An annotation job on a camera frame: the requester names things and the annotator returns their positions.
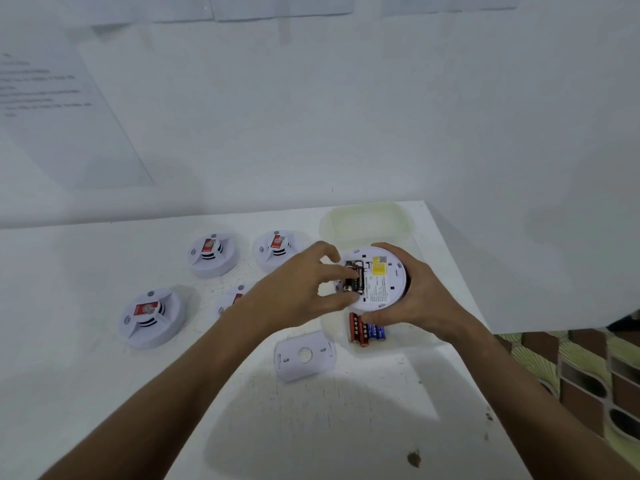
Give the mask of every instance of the screw hole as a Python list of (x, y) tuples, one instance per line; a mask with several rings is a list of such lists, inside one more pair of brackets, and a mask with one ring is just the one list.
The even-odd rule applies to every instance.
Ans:
[(313, 352), (311, 352), (311, 349), (309, 347), (302, 347), (298, 351), (298, 358), (302, 363), (309, 362), (311, 360), (311, 357), (313, 357)]

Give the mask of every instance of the finger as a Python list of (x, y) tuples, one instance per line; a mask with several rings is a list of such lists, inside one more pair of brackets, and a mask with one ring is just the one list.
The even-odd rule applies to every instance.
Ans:
[(305, 251), (309, 254), (313, 259), (317, 259), (320, 261), (320, 258), (323, 256), (327, 256), (331, 261), (338, 262), (340, 261), (340, 253), (335, 246), (332, 246), (328, 242), (317, 241), (311, 244)]
[(364, 313), (362, 315), (362, 322), (380, 326), (393, 325), (394, 323), (402, 322), (402, 315), (399, 313), (400, 310), (398, 308), (399, 307), (397, 305), (391, 305), (382, 310)]
[(347, 306), (353, 305), (359, 300), (360, 295), (353, 292), (333, 293), (327, 296), (318, 296), (316, 299), (316, 313), (324, 315), (325, 313), (338, 312), (344, 310)]
[(393, 253), (398, 259), (400, 259), (400, 262), (404, 264), (404, 267), (409, 271), (411, 271), (413, 263), (418, 261), (404, 249), (399, 248), (398, 246), (394, 246), (393, 244), (389, 244), (388, 242), (374, 242), (372, 246), (375, 248), (382, 248), (384, 250), (388, 250), (390, 253)]
[(339, 264), (320, 265), (320, 279), (322, 279), (323, 283), (346, 278), (356, 279), (358, 276), (359, 274), (355, 269), (347, 266), (340, 266)]

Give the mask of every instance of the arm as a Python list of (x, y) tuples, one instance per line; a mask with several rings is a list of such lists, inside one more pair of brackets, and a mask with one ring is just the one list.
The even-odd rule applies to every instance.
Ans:
[(322, 282), (357, 277), (350, 268), (320, 263), (325, 255), (340, 260), (333, 246), (316, 242), (256, 283), (41, 480), (164, 478), (222, 386), (261, 341), (357, 300), (355, 293), (318, 296)]
[(402, 300), (362, 317), (390, 325), (409, 322), (450, 342), (535, 479), (639, 480), (640, 473), (549, 395), (482, 323), (450, 295), (431, 268), (386, 243), (411, 277)]

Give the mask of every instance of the hand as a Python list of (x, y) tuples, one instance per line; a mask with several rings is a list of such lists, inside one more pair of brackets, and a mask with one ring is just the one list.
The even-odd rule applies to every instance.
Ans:
[(324, 256), (333, 262), (340, 261), (334, 246), (318, 241), (257, 282), (229, 312), (236, 310), (255, 316), (271, 334), (355, 303), (359, 298), (357, 293), (318, 295), (320, 283), (358, 277), (351, 268), (321, 263)]
[(365, 313), (364, 323), (392, 325), (407, 322), (430, 331), (446, 342), (454, 341), (469, 325), (479, 323), (451, 296), (428, 264), (386, 242), (372, 244), (400, 259), (410, 280), (409, 290), (394, 305)]

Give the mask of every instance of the white wall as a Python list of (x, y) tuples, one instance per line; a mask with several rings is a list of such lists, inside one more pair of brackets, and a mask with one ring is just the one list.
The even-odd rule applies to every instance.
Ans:
[(71, 194), (2, 135), (0, 225), (423, 198), (489, 323), (613, 319), (640, 305), (638, 20), (640, 0), (385, 19), (357, 0), (76, 29), (156, 186)]

